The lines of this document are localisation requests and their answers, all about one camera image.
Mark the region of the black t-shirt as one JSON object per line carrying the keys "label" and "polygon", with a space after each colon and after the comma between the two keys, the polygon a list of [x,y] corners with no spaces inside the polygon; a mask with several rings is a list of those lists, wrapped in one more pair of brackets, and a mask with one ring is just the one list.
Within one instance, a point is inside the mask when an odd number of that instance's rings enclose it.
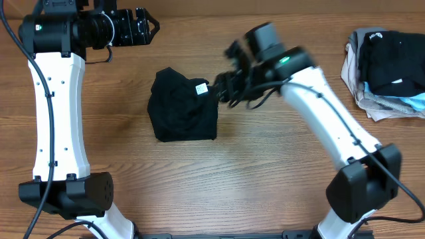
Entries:
{"label": "black t-shirt", "polygon": [[160,70],[147,112],[155,137],[162,142],[217,137],[218,102],[204,78],[188,79],[170,67]]}

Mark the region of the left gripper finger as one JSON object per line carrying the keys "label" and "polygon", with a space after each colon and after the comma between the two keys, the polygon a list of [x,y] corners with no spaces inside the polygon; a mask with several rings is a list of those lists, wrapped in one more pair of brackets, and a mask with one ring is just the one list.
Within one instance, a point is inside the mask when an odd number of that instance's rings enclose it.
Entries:
{"label": "left gripper finger", "polygon": [[149,24],[153,25],[153,30],[159,30],[159,21],[154,19],[145,8],[137,8],[135,10],[137,27],[140,30],[149,30]]}
{"label": "left gripper finger", "polygon": [[148,38],[147,38],[148,42],[147,43],[148,44],[150,44],[152,42],[154,36],[158,33],[158,31],[159,31],[159,28],[154,28],[154,29],[149,31],[149,33],[147,34],[147,36],[148,36]]}

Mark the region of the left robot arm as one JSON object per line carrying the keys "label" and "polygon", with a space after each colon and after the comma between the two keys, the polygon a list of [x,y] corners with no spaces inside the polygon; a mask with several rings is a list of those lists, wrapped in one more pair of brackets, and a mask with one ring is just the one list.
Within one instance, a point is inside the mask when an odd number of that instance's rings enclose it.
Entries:
{"label": "left robot arm", "polygon": [[159,22],[144,8],[115,1],[40,1],[19,27],[29,58],[37,117],[33,176],[19,198],[37,212],[83,225],[97,238],[139,238],[114,204],[110,173],[90,170],[82,127],[81,91],[88,48],[148,45]]}

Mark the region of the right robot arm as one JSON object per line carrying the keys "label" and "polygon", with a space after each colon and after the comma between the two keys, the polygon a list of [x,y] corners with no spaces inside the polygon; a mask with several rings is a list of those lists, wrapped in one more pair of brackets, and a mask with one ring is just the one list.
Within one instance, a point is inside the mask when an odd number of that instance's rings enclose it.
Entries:
{"label": "right robot arm", "polygon": [[398,193],[401,154],[364,130],[339,101],[309,53],[286,49],[272,23],[248,31],[225,51],[234,70],[216,77],[217,99],[262,104],[272,92],[298,111],[330,155],[336,176],[326,190],[331,207],[312,238],[354,238],[361,225]]}

